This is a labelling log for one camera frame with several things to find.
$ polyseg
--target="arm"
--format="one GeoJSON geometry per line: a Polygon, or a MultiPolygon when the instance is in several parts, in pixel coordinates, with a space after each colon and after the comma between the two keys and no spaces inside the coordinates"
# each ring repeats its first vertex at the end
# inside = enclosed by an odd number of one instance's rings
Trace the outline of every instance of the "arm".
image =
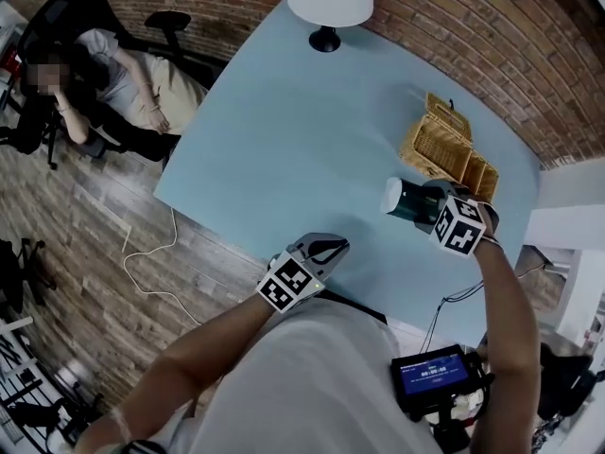
{"type": "MultiPolygon", "coordinates": [[[[227,374],[274,309],[258,294],[187,333],[151,364],[121,405],[134,439],[147,439],[175,410],[227,374]]],[[[101,417],[80,437],[77,454],[123,443],[117,424],[101,417]]]]}
{"type": "Polygon", "coordinates": [[[160,106],[153,96],[151,84],[149,83],[149,76],[147,75],[146,70],[141,66],[140,62],[126,50],[120,47],[118,47],[117,51],[113,55],[113,58],[121,65],[126,67],[132,76],[132,80],[134,80],[136,86],[139,88],[141,100],[143,101],[143,105],[149,114],[149,122],[151,123],[151,126],[153,126],[154,130],[157,132],[168,131],[168,122],[166,121],[164,114],[160,110],[160,106]]]}
{"type": "Polygon", "coordinates": [[[475,256],[485,284],[488,356],[495,380],[471,452],[528,454],[540,395],[538,326],[502,250],[481,241],[475,256]]]}
{"type": "Polygon", "coordinates": [[[59,103],[59,112],[65,119],[69,137],[79,145],[83,145],[88,140],[88,128],[90,126],[88,119],[71,105],[63,91],[55,90],[54,95],[59,103]]]}

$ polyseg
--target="lamp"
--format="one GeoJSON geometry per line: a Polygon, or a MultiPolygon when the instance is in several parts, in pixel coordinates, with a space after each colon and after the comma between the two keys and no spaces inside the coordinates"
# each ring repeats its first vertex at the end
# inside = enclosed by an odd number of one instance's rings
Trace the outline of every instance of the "lamp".
{"type": "Polygon", "coordinates": [[[321,28],[309,37],[319,52],[333,52],[340,47],[336,28],[356,26],[372,16],[374,0],[287,0],[296,15],[321,28]]]}

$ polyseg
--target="fiducial marker cube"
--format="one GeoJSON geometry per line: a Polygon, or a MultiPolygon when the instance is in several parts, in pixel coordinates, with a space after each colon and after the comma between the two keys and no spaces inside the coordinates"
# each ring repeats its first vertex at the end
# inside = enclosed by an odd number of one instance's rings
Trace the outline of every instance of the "fiducial marker cube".
{"type": "Polygon", "coordinates": [[[294,256],[283,251],[271,263],[267,275],[258,283],[256,292],[280,313],[322,292],[325,285],[294,256]]]}
{"type": "Polygon", "coordinates": [[[450,196],[429,240],[444,251],[469,257],[483,237],[485,229],[476,201],[463,201],[450,196]]]}

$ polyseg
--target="black lamp base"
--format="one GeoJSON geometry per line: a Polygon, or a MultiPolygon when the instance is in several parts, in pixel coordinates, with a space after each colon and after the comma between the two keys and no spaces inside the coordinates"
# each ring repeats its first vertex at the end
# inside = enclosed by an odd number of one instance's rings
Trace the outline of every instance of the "black lamp base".
{"type": "Polygon", "coordinates": [[[309,37],[311,47],[319,52],[334,52],[340,47],[340,38],[332,26],[322,26],[309,37]]]}

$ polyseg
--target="brick wall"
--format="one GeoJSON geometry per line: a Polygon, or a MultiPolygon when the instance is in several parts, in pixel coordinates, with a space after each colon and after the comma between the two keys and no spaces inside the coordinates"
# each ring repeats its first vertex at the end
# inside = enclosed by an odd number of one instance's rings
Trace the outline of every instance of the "brick wall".
{"type": "MultiPolygon", "coordinates": [[[[9,0],[31,17],[45,0],[9,0]]],[[[183,46],[229,59],[280,0],[110,0],[136,36],[159,9],[192,15],[183,46]]],[[[376,0],[370,30],[430,61],[500,115],[551,168],[605,156],[605,44],[575,0],[376,0]]]]}

